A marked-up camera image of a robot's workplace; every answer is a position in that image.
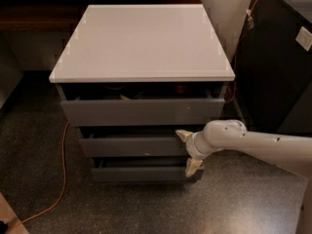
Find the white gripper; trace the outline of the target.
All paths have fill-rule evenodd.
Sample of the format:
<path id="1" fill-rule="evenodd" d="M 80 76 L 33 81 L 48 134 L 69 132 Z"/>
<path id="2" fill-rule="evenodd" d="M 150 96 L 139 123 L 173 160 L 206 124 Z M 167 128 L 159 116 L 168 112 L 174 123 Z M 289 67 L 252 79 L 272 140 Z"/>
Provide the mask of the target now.
<path id="1" fill-rule="evenodd" d="M 176 130 L 181 141 L 186 142 L 186 150 L 192 158 L 186 161 L 185 176 L 192 177 L 202 166 L 204 159 L 215 150 L 209 145 L 203 132 L 192 133 L 186 130 Z"/>

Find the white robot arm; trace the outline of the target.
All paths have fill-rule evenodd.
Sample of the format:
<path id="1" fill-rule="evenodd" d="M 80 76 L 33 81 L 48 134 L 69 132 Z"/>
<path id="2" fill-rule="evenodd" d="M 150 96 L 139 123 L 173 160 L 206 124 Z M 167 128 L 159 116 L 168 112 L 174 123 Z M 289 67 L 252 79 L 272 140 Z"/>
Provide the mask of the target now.
<path id="1" fill-rule="evenodd" d="M 312 138 L 250 132 L 239 120 L 213 120 L 202 131 L 176 130 L 189 158 L 185 176 L 192 177 L 203 160 L 222 150 L 237 150 L 308 179 L 295 234 L 312 234 Z"/>

